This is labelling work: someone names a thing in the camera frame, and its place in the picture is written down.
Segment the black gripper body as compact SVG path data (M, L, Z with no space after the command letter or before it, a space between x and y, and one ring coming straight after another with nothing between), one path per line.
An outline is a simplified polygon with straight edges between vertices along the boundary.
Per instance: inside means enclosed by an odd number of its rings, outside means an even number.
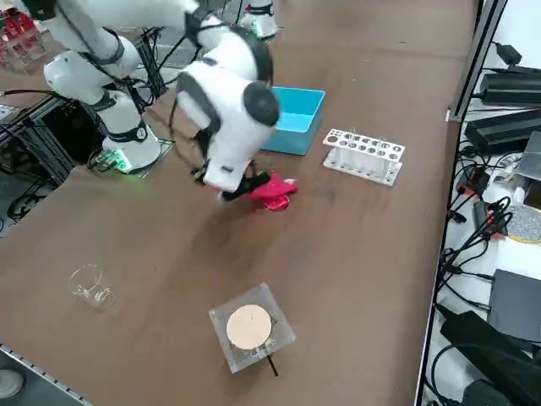
M219 197L224 202L231 202L243 195L249 195L261 186L271 181L271 176L266 171L258 171L256 164L251 162L249 164L250 175L244 174L241 178L241 182L236 190L233 192L222 191Z

